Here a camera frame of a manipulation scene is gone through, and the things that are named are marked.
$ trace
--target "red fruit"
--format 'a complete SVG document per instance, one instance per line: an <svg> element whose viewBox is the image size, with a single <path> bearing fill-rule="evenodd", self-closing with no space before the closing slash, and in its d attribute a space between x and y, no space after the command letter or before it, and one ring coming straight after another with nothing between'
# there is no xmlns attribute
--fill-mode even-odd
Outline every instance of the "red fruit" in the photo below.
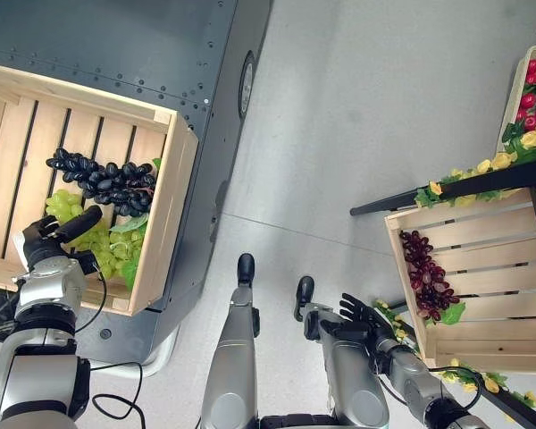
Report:
<svg viewBox="0 0 536 429"><path fill-rule="evenodd" d="M520 99L521 109L530 109L536 104L536 94L526 94Z"/></svg>
<svg viewBox="0 0 536 429"><path fill-rule="evenodd" d="M518 113L516 114L516 121L521 121L526 117L526 111L524 109L518 109Z"/></svg>
<svg viewBox="0 0 536 429"><path fill-rule="evenodd" d="M526 70L526 75L534 74L536 72L536 60L530 60L528 62L528 69Z"/></svg>
<svg viewBox="0 0 536 429"><path fill-rule="evenodd" d="M524 119L524 130L526 131L532 131L536 128L536 116L531 114L530 116L526 116L526 119Z"/></svg>
<svg viewBox="0 0 536 429"><path fill-rule="evenodd" d="M530 84L530 85L535 84L536 83L536 74L527 74L525 82Z"/></svg>

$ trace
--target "wooden crate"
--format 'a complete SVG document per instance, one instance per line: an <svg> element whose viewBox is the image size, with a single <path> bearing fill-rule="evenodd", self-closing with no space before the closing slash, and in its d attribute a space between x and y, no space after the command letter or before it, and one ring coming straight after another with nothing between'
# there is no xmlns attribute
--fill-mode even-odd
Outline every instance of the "wooden crate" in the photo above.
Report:
<svg viewBox="0 0 536 429"><path fill-rule="evenodd" d="M435 206L385 218L423 359L430 367L458 358L481 371L536 373L536 217L530 194L469 207ZM433 260L462 298L458 324L425 326L399 233L418 230L434 246Z"/></svg>
<svg viewBox="0 0 536 429"><path fill-rule="evenodd" d="M179 229L197 138L180 114L92 88L0 67L0 288L15 290L23 272L12 235L44 215L45 199L64 183L45 160L57 147L93 156L100 164L151 162L161 157L147 235L132 291L108 282L105 311L134 315L163 295ZM117 223L113 205L104 219ZM88 277L83 306L98 308L103 287Z"/></svg>

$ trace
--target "black cable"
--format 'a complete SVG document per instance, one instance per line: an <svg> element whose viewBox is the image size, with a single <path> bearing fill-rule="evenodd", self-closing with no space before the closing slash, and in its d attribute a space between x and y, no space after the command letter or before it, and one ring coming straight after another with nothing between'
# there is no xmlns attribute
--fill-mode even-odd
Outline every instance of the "black cable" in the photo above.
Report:
<svg viewBox="0 0 536 429"><path fill-rule="evenodd" d="M393 397L394 400L407 406L407 403L404 400L402 400L399 396L397 396L389 387L387 387L387 384L385 384L385 382L380 377L377 377L377 378L379 378L379 383L381 383L381 386L383 386L383 389L385 389L389 393L389 395Z"/></svg>
<svg viewBox="0 0 536 429"><path fill-rule="evenodd" d="M467 373L470 373L473 376L474 384L476 384L476 394L474 395L473 400L471 400L468 405L464 407L464 409L471 409L474 407L474 405L479 401L482 395L482 386L481 386L481 380L479 377L481 376L481 373L478 373L472 369L464 368L462 366L442 366L440 368L429 368L429 372L431 373L440 373L442 371L464 371Z"/></svg>
<svg viewBox="0 0 536 429"><path fill-rule="evenodd" d="M133 401L127 400L117 395L112 395L108 393L99 393L91 399L91 403L97 409L97 411L99 411L101 414L103 414L104 416L110 417L114 420L123 420L129 416L132 410L135 410L138 412L139 418L141 419L141 429L145 429L145 414L143 414L143 410L137 405L137 399L141 392L141 384L143 383L143 366L139 362L124 362L121 364L98 366L97 368L91 368L91 371L102 371L104 369L115 368L117 366L127 366L127 365L134 365L139 368L139 383L138 383L137 391L135 392L135 397L133 398ZM97 400L102 399L102 398L109 399L109 400L117 400L123 404L129 405L129 410L123 416L116 416L115 414L111 414L110 412L106 411L101 405L97 403Z"/></svg>
<svg viewBox="0 0 536 429"><path fill-rule="evenodd" d="M94 320L97 319L97 317L99 316L101 311L104 309L105 300L107 299L107 283L105 282L104 274L101 272L101 269L99 268L99 265L94 264L93 266L96 268L97 272L99 273L99 278L101 279L101 283L104 285L104 297L101 299L101 304L100 304L99 308L97 309L96 313L93 315L93 317L91 317L91 319L89 319L89 321L86 324L84 324L80 328L76 329L75 333L83 331L88 326L90 326L93 323Z"/></svg>

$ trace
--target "black grape bunch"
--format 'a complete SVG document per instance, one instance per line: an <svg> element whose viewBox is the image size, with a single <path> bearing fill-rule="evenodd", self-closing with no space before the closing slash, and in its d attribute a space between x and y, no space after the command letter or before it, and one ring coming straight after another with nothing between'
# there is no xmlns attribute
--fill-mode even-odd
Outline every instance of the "black grape bunch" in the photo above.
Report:
<svg viewBox="0 0 536 429"><path fill-rule="evenodd" d="M83 189L84 198L93 198L97 204L115 205L115 213L121 216L139 217L151 210L155 194L156 178L151 164L136 166L132 162L121 168L116 163L106 166L86 156L71 154L60 147L46 164L63 172L63 181L76 181Z"/></svg>

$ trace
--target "metal panel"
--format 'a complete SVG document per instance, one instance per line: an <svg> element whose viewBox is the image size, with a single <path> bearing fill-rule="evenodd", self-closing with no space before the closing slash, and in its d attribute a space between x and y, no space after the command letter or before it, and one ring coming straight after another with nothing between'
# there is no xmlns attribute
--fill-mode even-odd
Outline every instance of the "metal panel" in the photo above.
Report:
<svg viewBox="0 0 536 429"><path fill-rule="evenodd" d="M179 110L202 139L236 2L0 2L0 64Z"/></svg>

